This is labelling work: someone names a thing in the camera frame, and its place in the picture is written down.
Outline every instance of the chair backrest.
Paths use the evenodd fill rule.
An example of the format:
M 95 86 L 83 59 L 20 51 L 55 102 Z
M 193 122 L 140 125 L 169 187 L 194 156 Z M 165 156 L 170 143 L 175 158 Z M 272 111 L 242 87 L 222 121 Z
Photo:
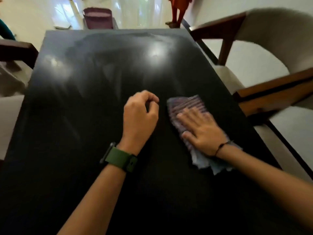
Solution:
M 313 67 L 313 16 L 284 8 L 247 12 L 235 40 L 256 43 L 296 73 Z

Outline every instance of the left hand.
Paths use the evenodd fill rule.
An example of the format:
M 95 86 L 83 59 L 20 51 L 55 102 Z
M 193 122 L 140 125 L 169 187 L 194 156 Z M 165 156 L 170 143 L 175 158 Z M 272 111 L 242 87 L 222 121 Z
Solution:
M 150 101 L 149 112 L 146 102 Z M 159 118 L 159 98 L 147 91 L 137 92 L 124 106 L 123 136 L 117 148 L 137 156 L 151 136 Z

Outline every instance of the cleaning cloth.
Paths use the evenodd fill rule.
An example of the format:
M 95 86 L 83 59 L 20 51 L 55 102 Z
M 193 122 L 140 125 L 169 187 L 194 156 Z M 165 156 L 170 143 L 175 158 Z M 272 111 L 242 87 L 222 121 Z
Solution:
M 207 109 L 205 108 L 204 102 L 201 100 L 201 98 L 198 95 L 195 95 L 189 98 L 188 97 L 173 97 L 167 100 L 167 109 L 168 109 L 170 121 L 174 125 L 174 127 L 178 130 L 180 137 L 182 136 L 182 133 L 185 132 L 187 129 L 178 121 L 176 116 L 178 113 L 182 112 L 184 108 L 192 108 L 192 107 L 197 107 L 201 113 L 208 112 Z M 216 175 L 217 173 L 220 173 L 224 169 L 226 169 L 227 171 L 231 171 L 233 169 L 231 165 L 229 165 L 227 162 L 219 158 L 206 157 L 202 152 L 195 149 L 195 147 L 186 139 L 182 137 L 181 139 L 184 141 L 185 145 L 190 151 L 192 162 L 194 165 L 198 167 L 198 169 L 211 167 L 214 175 Z

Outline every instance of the black table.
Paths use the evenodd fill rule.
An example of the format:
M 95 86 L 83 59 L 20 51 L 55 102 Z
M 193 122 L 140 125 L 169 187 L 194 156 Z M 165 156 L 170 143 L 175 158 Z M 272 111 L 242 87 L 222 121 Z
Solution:
M 166 100 L 199 94 L 238 145 L 278 166 L 189 33 L 182 29 L 48 31 L 0 175 L 0 234 L 56 234 L 122 134 L 123 106 L 160 98 L 155 132 L 128 175 L 108 234 L 168 231 L 300 234 L 256 184 L 198 170 Z

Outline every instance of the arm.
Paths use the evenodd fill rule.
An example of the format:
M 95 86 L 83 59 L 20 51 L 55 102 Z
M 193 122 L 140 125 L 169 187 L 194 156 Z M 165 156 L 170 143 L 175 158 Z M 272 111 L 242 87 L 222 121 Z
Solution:
M 150 101 L 149 112 L 145 103 Z M 137 156 L 152 134 L 157 120 L 159 98 L 143 91 L 130 97 L 124 107 L 123 136 L 117 148 Z M 126 172 L 108 164 L 101 171 L 58 235 L 105 234 Z
M 227 142 L 223 131 L 209 113 L 198 109 L 185 109 L 178 119 L 190 131 L 183 133 L 197 149 L 206 155 L 215 155 L 220 144 Z M 313 186 L 280 169 L 277 169 L 235 146 L 225 145 L 217 157 L 229 162 L 247 177 L 258 183 L 276 201 L 304 225 L 313 229 Z

